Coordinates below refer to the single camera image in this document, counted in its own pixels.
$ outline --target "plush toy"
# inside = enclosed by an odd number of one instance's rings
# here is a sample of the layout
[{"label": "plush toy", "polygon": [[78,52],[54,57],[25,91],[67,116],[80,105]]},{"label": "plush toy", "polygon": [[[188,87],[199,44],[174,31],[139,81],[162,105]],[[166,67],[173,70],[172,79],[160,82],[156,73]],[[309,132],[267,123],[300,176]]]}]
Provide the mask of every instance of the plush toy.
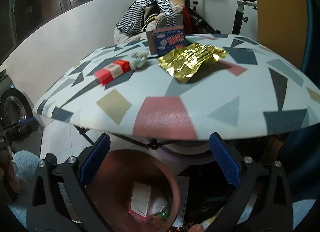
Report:
[{"label": "plush toy", "polygon": [[20,193],[21,184],[16,177],[18,167],[12,159],[12,151],[9,146],[0,149],[0,180],[6,179],[12,191]]}]

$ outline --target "ironing board leg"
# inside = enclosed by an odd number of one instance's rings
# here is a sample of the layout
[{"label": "ironing board leg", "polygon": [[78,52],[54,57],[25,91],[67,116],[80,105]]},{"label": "ironing board leg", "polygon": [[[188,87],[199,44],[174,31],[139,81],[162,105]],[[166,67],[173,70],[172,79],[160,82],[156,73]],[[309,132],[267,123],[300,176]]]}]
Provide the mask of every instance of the ironing board leg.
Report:
[{"label": "ironing board leg", "polygon": [[91,145],[94,145],[94,142],[89,138],[89,136],[87,136],[85,133],[87,131],[89,131],[90,129],[86,129],[86,128],[83,128],[83,127],[79,127],[79,126],[76,126],[74,125],[74,127],[78,130],[78,132],[88,141],[90,142]]},{"label": "ironing board leg", "polygon": [[[78,130],[78,132],[88,141],[90,142],[91,145],[94,145],[94,142],[85,134],[87,131],[89,131],[90,129],[86,129],[86,128],[83,128],[83,127],[79,127],[77,125],[74,125],[74,127]],[[161,141],[161,142],[158,142],[157,139],[151,139],[150,142],[148,144],[144,144],[142,142],[139,142],[139,141],[136,141],[132,138],[129,138],[127,136],[124,136],[124,135],[119,135],[119,134],[113,134],[125,141],[128,141],[128,142],[131,142],[135,145],[139,145],[141,147],[144,147],[144,148],[147,148],[147,149],[153,149],[153,150],[156,150],[158,149],[159,147],[161,147],[162,145],[167,145],[167,144],[171,144],[173,142],[177,142],[177,141],[173,141],[173,140],[167,140],[167,141]]]}]

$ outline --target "brown door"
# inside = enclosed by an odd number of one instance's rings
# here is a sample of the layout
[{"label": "brown door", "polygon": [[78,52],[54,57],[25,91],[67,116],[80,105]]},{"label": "brown door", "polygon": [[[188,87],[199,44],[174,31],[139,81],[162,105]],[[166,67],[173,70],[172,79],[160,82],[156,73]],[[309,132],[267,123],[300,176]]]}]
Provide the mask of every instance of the brown door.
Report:
[{"label": "brown door", "polygon": [[306,0],[257,0],[258,41],[300,68],[307,36]]}]

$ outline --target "striped clothing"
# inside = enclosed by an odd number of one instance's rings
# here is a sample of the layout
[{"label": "striped clothing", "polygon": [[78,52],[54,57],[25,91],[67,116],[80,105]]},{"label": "striped clothing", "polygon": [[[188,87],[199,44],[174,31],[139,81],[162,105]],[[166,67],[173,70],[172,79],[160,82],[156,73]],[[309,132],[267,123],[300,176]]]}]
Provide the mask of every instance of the striped clothing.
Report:
[{"label": "striped clothing", "polygon": [[127,36],[134,36],[142,31],[144,7],[156,3],[161,11],[167,16],[167,26],[176,25],[176,16],[172,12],[169,0],[137,0],[117,24],[117,28]]}]

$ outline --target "pink triangle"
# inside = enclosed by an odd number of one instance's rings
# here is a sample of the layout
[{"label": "pink triangle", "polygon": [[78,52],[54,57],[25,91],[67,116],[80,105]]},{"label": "pink triangle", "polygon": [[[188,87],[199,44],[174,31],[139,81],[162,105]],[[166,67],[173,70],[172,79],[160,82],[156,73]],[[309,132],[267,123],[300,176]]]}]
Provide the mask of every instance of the pink triangle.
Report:
[{"label": "pink triangle", "polygon": [[236,64],[233,64],[231,62],[227,62],[227,61],[224,61],[224,60],[220,60],[219,63],[228,65],[230,68],[227,68],[227,70],[230,73],[232,73],[233,75],[235,75],[236,77],[240,76],[242,73],[244,73],[244,72],[246,72],[248,70],[247,68],[243,68],[241,66],[238,66]]},{"label": "pink triangle", "polygon": [[219,38],[215,38],[215,37],[208,37],[208,36],[201,36],[202,38],[206,38],[206,39],[210,39],[210,40],[216,40]]},{"label": "pink triangle", "polygon": [[188,112],[178,96],[147,97],[137,114],[133,135],[197,140]]}]

